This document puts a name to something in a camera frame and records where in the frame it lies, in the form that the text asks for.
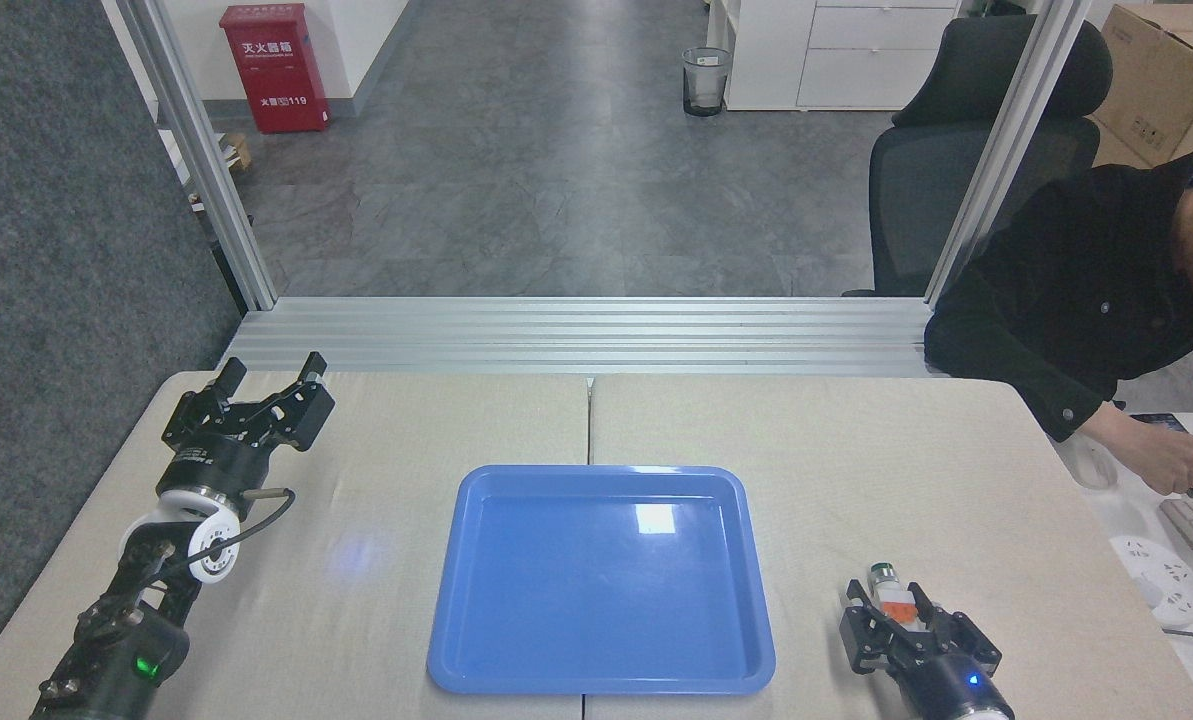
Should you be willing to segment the person's hand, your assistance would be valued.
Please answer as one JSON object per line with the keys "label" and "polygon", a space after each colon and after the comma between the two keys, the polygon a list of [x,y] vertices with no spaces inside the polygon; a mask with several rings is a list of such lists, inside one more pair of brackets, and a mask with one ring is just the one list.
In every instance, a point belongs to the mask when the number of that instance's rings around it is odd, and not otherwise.
{"label": "person's hand", "polygon": [[1114,412],[1102,441],[1126,468],[1158,495],[1186,495],[1193,488],[1193,436]]}

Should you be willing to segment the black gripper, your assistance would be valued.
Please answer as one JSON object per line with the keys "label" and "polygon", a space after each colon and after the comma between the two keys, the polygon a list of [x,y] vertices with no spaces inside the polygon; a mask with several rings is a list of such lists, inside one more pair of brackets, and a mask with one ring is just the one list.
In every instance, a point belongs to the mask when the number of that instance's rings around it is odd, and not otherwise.
{"label": "black gripper", "polygon": [[920,719],[1013,719],[1015,710],[993,682],[1002,652],[966,612],[945,612],[919,583],[911,592],[925,623],[915,641],[925,659],[894,662],[902,626],[872,606],[860,581],[849,581],[839,629],[853,674],[890,671]]}
{"label": "black gripper", "polygon": [[[247,366],[230,356],[214,381],[177,402],[162,439],[179,448],[161,477],[161,494],[204,489],[225,502],[247,503],[243,494],[262,488],[268,474],[270,448],[305,452],[319,437],[336,406],[326,372],[324,356],[313,350],[290,386],[252,404],[229,405],[247,374]],[[194,437],[200,433],[230,437]]]}

